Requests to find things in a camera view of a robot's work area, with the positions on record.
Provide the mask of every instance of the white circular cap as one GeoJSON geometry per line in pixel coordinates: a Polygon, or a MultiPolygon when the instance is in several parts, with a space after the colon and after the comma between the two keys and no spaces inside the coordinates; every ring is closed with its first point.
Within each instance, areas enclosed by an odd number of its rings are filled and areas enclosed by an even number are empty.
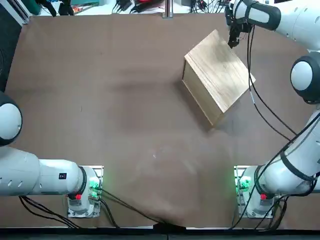
{"type": "Polygon", "coordinates": [[[291,83],[292,86],[298,91],[307,89],[312,81],[312,77],[312,68],[306,61],[298,62],[292,68],[291,83]]]}
{"type": "Polygon", "coordinates": [[[0,106],[0,138],[13,139],[19,133],[21,124],[22,116],[15,105],[6,103],[0,106]]]}

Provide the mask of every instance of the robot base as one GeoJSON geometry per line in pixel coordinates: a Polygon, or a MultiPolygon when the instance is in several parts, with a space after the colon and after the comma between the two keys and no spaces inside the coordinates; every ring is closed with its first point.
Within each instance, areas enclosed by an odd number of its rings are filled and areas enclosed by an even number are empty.
{"type": "Polygon", "coordinates": [[[103,166],[82,166],[86,173],[86,186],[81,199],[68,198],[68,213],[69,218],[95,218],[100,215],[100,190],[92,189],[94,185],[102,188],[103,183],[103,166]]]}
{"type": "MultiPolygon", "coordinates": [[[[243,213],[246,204],[248,202],[250,192],[252,188],[249,188],[250,186],[250,181],[251,177],[246,175],[243,175],[245,170],[249,167],[253,166],[244,166],[244,165],[237,165],[233,167],[234,170],[234,179],[235,179],[235,190],[236,190],[236,201],[237,201],[237,206],[238,206],[238,213],[239,216],[243,213]]],[[[251,218],[251,219],[262,219],[266,212],[268,211],[257,211],[257,209],[254,207],[254,196],[255,194],[258,194],[258,192],[255,190],[253,192],[252,198],[245,210],[245,213],[243,215],[243,218],[251,218]]],[[[260,204],[262,204],[263,209],[269,209],[274,200],[264,200],[260,201],[260,204]]],[[[272,216],[272,211],[269,212],[269,214],[265,217],[266,219],[271,219],[272,216]]]]}

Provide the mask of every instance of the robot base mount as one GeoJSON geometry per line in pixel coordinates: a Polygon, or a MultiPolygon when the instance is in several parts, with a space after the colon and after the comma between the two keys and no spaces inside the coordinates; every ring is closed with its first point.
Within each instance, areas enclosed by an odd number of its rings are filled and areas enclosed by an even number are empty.
{"type": "Polygon", "coordinates": [[[100,215],[99,195],[101,190],[93,189],[94,187],[102,188],[104,167],[101,165],[82,166],[86,173],[86,185],[83,194],[76,199],[68,200],[69,218],[95,218],[100,215]]]}

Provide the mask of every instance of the table surface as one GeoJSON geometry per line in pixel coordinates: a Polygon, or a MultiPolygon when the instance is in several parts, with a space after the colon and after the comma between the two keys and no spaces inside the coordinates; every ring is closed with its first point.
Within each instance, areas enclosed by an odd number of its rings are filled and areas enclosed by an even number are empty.
{"type": "MultiPolygon", "coordinates": [[[[259,117],[248,92],[207,131],[181,79],[184,55],[214,29],[228,39],[223,14],[177,14],[171,20],[159,14],[32,17],[22,28],[6,88],[23,114],[23,130],[12,146],[39,158],[104,165],[108,191],[168,222],[229,227],[236,205],[234,165],[264,164],[286,140],[259,117]]],[[[234,50],[246,62],[247,42],[234,50]]],[[[289,80],[292,64],[305,53],[274,32],[255,31],[256,88],[296,131],[313,111],[289,80]]],[[[66,214],[64,196],[34,198],[66,214]]],[[[319,200],[289,199],[281,227],[319,229],[319,200]]],[[[0,204],[0,227],[59,224],[29,214],[17,197],[2,197],[0,204]]],[[[112,202],[110,208],[120,226],[153,223],[112,202]]],[[[75,222],[110,226],[104,214],[75,222]]]]}

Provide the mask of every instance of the black cable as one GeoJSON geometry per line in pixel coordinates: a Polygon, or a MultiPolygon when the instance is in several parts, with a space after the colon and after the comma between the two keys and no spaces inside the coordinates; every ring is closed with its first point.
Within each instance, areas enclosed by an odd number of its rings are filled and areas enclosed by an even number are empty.
{"type": "Polygon", "coordinates": [[[114,6],[113,6],[113,8],[112,8],[111,14],[113,14],[113,13],[114,13],[114,10],[115,10],[115,8],[116,8],[117,4],[118,4],[118,1],[116,1],[116,2],[115,2],[115,5],[114,5],[114,6]]]}
{"type": "Polygon", "coordinates": [[[53,212],[52,210],[50,210],[49,208],[45,207],[44,205],[42,205],[41,203],[27,197],[27,196],[21,196],[21,198],[23,200],[25,200],[28,204],[30,204],[31,206],[43,211],[44,213],[47,213],[47,214],[51,214],[51,215],[54,215],[54,216],[57,216],[58,218],[60,218],[62,221],[65,221],[67,222],[68,224],[72,225],[74,228],[78,228],[80,229],[81,227],[77,224],[75,224],[74,222],[72,222],[70,219],[58,214],[58,213],[55,213],[53,212]]]}
{"type": "MultiPolygon", "coordinates": [[[[251,53],[252,53],[252,42],[253,42],[253,38],[254,38],[254,34],[255,34],[255,25],[253,26],[253,29],[252,29],[252,37],[251,37],[251,44],[250,44],[250,50],[249,50],[249,59],[250,59],[250,68],[251,68],[251,53]]],[[[291,127],[289,127],[267,104],[266,102],[262,99],[262,97],[260,96],[260,94],[258,93],[254,83],[253,83],[253,80],[251,78],[251,75],[249,75],[250,77],[250,82],[252,84],[252,88],[255,92],[255,94],[257,95],[257,97],[260,99],[260,101],[263,103],[263,105],[272,113],[273,116],[276,117],[276,119],[279,120],[280,123],[282,123],[290,132],[292,132],[294,135],[297,135],[297,133],[292,130],[291,127]]]]}
{"type": "Polygon", "coordinates": [[[254,108],[256,109],[256,111],[258,112],[258,114],[260,115],[260,117],[265,121],[266,124],[268,124],[268,126],[274,130],[277,134],[279,134],[280,136],[282,136],[283,138],[287,139],[288,141],[290,141],[290,138],[288,138],[287,136],[285,136],[284,134],[282,134],[281,132],[279,132],[277,129],[275,129],[269,122],[268,120],[262,115],[262,113],[259,111],[256,102],[254,100],[254,97],[252,95],[252,91],[251,91],[251,84],[254,87],[254,83],[252,81],[251,78],[251,52],[252,52],[252,43],[253,43],[253,39],[254,39],[254,34],[255,34],[255,28],[256,26],[253,25],[252,28],[252,37],[251,37],[251,43],[250,43],[250,32],[248,32],[248,39],[247,39],[247,50],[246,50],[246,62],[247,62],[247,67],[248,67],[248,84],[249,84],[249,92],[252,98],[252,102],[254,105],[254,108]]]}
{"type": "Polygon", "coordinates": [[[51,13],[50,12],[48,12],[48,11],[46,11],[46,9],[44,8],[44,7],[41,7],[47,14],[50,14],[51,15],[51,13]]]}
{"type": "MultiPolygon", "coordinates": [[[[265,167],[263,168],[263,170],[261,171],[261,173],[259,174],[259,176],[257,177],[256,181],[259,181],[260,177],[262,176],[262,174],[266,171],[266,169],[271,165],[271,163],[276,159],[276,157],[282,152],[282,151],[285,151],[291,143],[293,143],[298,137],[301,136],[301,134],[303,134],[312,124],[315,123],[315,121],[320,117],[320,113],[318,113],[296,136],[293,137],[293,139],[291,139],[287,144],[285,144],[277,153],[276,155],[274,155],[274,157],[265,165],[265,167]]],[[[256,188],[256,182],[254,182],[254,185],[252,187],[252,190],[249,194],[249,198],[248,198],[248,201],[244,207],[244,210],[240,216],[240,218],[238,219],[238,221],[231,227],[229,228],[230,230],[231,229],[234,229],[238,224],[239,222],[241,221],[241,219],[243,218],[247,208],[248,208],[248,205],[249,205],[249,202],[251,200],[251,197],[252,197],[252,193],[254,192],[256,188]]]]}
{"type": "Polygon", "coordinates": [[[104,190],[104,189],[101,188],[101,187],[96,187],[95,189],[101,190],[101,191],[103,191],[104,193],[110,195],[110,196],[113,197],[114,199],[116,199],[116,200],[118,200],[119,202],[121,202],[122,204],[124,204],[128,209],[130,209],[130,210],[132,210],[132,211],[134,211],[134,212],[136,212],[136,213],[144,216],[145,218],[147,218],[147,219],[149,219],[149,220],[152,220],[152,221],[154,221],[154,222],[156,222],[156,223],[165,223],[164,221],[159,221],[159,220],[156,220],[156,219],[154,219],[154,218],[152,218],[152,217],[149,217],[148,215],[146,215],[146,214],[143,213],[142,211],[140,211],[140,210],[136,209],[135,207],[129,205],[129,204],[126,203],[125,201],[122,201],[120,198],[116,197],[115,195],[113,195],[112,193],[104,190]]]}
{"type": "Polygon", "coordinates": [[[29,213],[31,213],[31,214],[33,214],[33,215],[35,215],[35,216],[37,216],[37,217],[44,218],[44,219],[55,220],[55,221],[57,221],[57,222],[59,222],[59,223],[62,223],[62,224],[67,225],[69,228],[74,228],[71,224],[69,224],[69,223],[67,223],[67,222],[65,222],[65,221],[61,221],[61,220],[56,219],[56,218],[54,218],[54,217],[44,216],[44,215],[35,213],[34,211],[32,211],[30,208],[27,207],[27,205],[26,205],[25,202],[24,202],[25,199],[23,200],[23,198],[22,198],[21,196],[19,196],[19,199],[20,199],[20,202],[22,203],[22,205],[24,206],[24,208],[25,208],[29,213]]]}
{"type": "Polygon", "coordinates": [[[224,5],[223,5],[223,4],[221,4],[221,8],[220,8],[220,10],[219,10],[218,14],[221,12],[221,10],[222,10],[223,8],[224,8],[224,5]]]}
{"type": "Polygon", "coordinates": [[[110,218],[113,226],[116,227],[117,229],[120,228],[119,225],[116,223],[116,221],[115,221],[115,219],[114,219],[114,216],[112,215],[111,210],[110,210],[108,204],[107,204],[103,199],[99,199],[99,201],[105,206],[105,208],[106,208],[106,210],[107,210],[107,212],[108,212],[108,214],[109,214],[109,218],[110,218]]]}
{"type": "MultiPolygon", "coordinates": [[[[319,176],[320,176],[320,172],[318,172],[318,173],[315,175],[316,178],[319,177],[319,176]]],[[[306,191],[306,192],[304,192],[304,193],[290,194],[290,195],[284,195],[284,196],[280,197],[280,198],[269,208],[268,212],[263,216],[263,218],[261,219],[261,221],[259,222],[259,224],[258,224],[254,229],[257,229],[257,228],[260,226],[260,224],[261,224],[261,223],[263,222],[263,220],[267,217],[268,213],[270,212],[270,210],[273,209],[273,207],[275,206],[275,204],[276,204],[277,202],[280,203],[281,199],[286,198],[286,199],[284,200],[284,204],[283,204],[283,208],[282,208],[280,217],[278,218],[278,220],[277,220],[277,222],[274,224],[274,226],[272,226],[272,227],[270,228],[270,230],[276,230],[276,229],[280,226],[281,221],[282,221],[282,219],[283,219],[284,216],[285,216],[285,213],[286,213],[286,210],[287,210],[287,205],[288,205],[288,204],[287,204],[287,201],[288,201],[289,197],[306,197],[306,196],[308,196],[308,195],[311,194],[311,193],[313,192],[313,190],[315,189],[315,187],[316,187],[316,185],[317,185],[317,181],[318,181],[317,179],[314,180],[314,181],[312,181],[312,183],[310,184],[309,190],[306,191]]]]}
{"type": "Polygon", "coordinates": [[[219,8],[220,8],[220,5],[221,5],[221,0],[217,0],[216,1],[216,5],[219,3],[219,5],[218,5],[218,7],[216,8],[216,10],[215,10],[215,13],[217,14],[218,13],[218,10],[219,10],[219,8]]]}
{"type": "Polygon", "coordinates": [[[269,210],[265,213],[265,215],[263,216],[263,218],[261,219],[261,221],[257,224],[257,226],[255,226],[254,230],[256,230],[260,225],[261,223],[265,220],[265,218],[267,217],[267,215],[269,214],[269,212],[277,205],[280,203],[280,200],[285,198],[285,197],[288,197],[287,195],[284,195],[282,197],[280,197],[279,199],[277,199],[273,205],[269,208],[269,210]]]}

